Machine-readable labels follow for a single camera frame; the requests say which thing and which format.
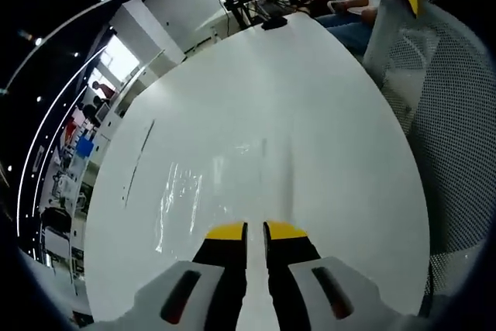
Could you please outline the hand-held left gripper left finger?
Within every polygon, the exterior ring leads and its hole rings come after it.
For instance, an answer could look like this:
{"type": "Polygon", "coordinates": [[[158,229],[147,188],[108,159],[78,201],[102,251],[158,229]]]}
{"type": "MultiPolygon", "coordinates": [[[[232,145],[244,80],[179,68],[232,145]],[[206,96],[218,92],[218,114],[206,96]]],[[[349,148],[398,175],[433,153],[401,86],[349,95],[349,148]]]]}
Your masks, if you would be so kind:
{"type": "Polygon", "coordinates": [[[246,294],[246,222],[212,228],[192,260],[143,286],[117,330],[234,330],[246,294]]]}

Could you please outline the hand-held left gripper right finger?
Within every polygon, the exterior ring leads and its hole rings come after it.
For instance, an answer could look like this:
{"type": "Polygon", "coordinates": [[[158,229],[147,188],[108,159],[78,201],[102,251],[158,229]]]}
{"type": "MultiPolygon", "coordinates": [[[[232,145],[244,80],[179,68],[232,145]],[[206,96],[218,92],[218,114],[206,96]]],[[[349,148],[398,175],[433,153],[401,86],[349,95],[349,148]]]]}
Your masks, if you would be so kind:
{"type": "Polygon", "coordinates": [[[281,330],[400,330],[405,316],[378,287],[335,257],[321,257],[307,233],[263,223],[268,287],[281,330]]]}

